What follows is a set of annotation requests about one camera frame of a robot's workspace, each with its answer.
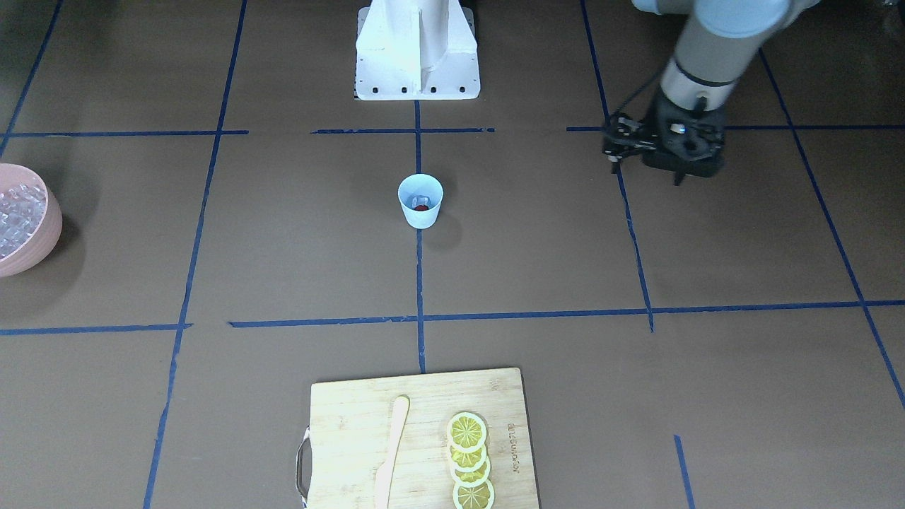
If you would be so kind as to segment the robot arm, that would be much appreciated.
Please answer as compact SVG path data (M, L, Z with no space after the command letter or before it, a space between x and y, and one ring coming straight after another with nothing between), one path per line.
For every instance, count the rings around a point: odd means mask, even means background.
M643 164L685 177L723 165L726 102L764 43L812 1L636 1L643 12L687 16L642 119Z

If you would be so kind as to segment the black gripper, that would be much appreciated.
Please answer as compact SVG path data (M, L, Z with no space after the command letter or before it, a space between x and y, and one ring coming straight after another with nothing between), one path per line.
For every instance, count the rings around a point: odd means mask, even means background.
M659 91L643 118L654 143L654 149L642 155L643 164L675 174L675 186L688 176L709 178L720 172L725 165L726 109L707 106L708 100L699 98L686 110Z

